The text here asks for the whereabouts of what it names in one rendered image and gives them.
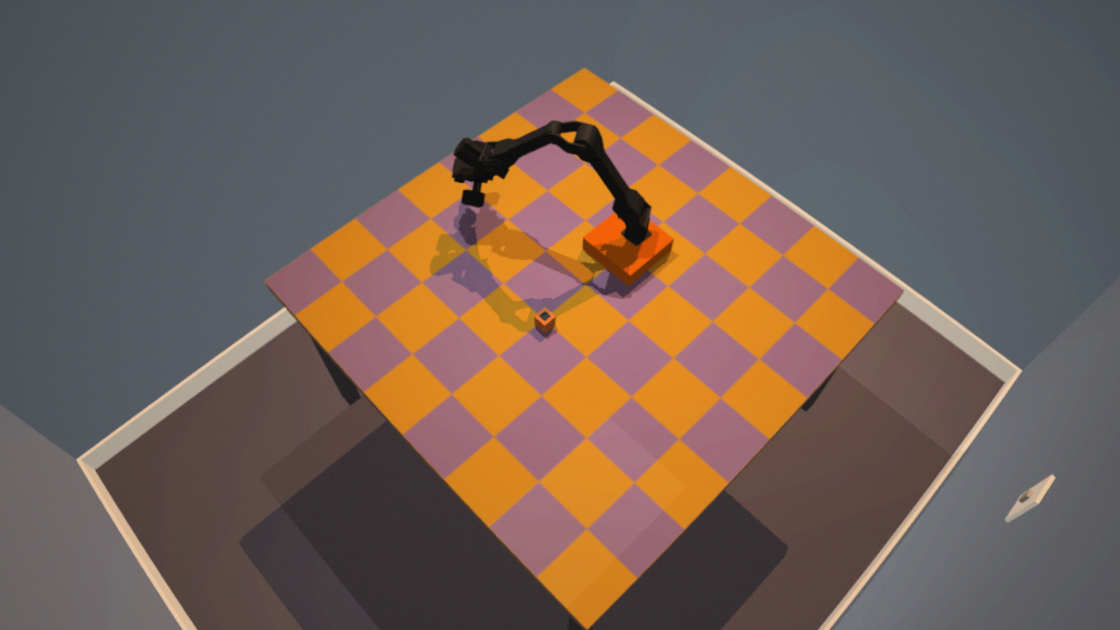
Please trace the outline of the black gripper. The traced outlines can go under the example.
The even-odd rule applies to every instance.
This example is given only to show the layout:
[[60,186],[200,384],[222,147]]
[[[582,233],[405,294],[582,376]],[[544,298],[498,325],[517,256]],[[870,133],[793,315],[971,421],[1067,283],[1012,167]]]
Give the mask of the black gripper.
[[[479,145],[482,148],[486,145],[485,142],[480,142],[478,140],[474,140],[473,142]],[[489,179],[480,177],[479,173],[477,172],[477,165],[474,166],[473,175],[475,176],[473,189],[463,189],[461,203],[464,205],[468,205],[475,209],[480,209],[484,204],[484,197],[485,197],[485,194],[480,193],[482,183],[486,184],[487,180],[493,180],[493,177]]]

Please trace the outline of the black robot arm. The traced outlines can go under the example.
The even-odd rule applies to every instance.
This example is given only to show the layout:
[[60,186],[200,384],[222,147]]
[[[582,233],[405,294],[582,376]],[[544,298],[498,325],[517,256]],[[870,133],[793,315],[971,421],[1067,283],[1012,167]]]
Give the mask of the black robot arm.
[[[560,135],[577,132],[573,143]],[[637,189],[631,189],[620,176],[610,157],[605,151],[600,130],[597,126],[581,121],[560,122],[552,120],[547,126],[523,135],[517,139],[504,139],[486,142],[482,148],[469,138],[463,138],[452,155],[452,178],[455,182],[473,182],[474,166],[480,177],[489,179],[498,176],[502,180],[517,159],[548,143],[556,143],[564,152],[577,155],[582,161],[590,163],[614,197],[613,211],[625,223],[620,231],[634,245],[640,245],[652,232],[648,230],[651,206],[643,200]],[[493,150],[494,149],[494,150]],[[492,152],[493,151],[493,152]],[[491,154],[492,152],[492,154]],[[491,154],[491,155],[489,155]],[[624,232],[624,233],[622,233]],[[650,234],[651,233],[651,234]]]

